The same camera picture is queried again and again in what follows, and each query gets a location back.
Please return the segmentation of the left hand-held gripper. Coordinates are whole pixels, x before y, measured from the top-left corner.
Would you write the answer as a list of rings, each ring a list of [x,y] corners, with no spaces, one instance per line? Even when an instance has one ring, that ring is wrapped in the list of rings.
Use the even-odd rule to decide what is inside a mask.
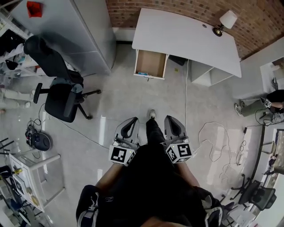
[[[109,147],[109,161],[122,166],[130,164],[141,145],[139,125],[139,119],[133,117],[117,126],[113,143]]]

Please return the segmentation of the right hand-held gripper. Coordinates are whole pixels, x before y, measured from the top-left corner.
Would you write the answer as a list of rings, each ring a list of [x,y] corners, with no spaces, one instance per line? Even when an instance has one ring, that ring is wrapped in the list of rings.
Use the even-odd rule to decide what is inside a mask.
[[[185,126],[176,118],[167,115],[164,120],[165,135],[163,148],[173,164],[186,162],[193,155]]]

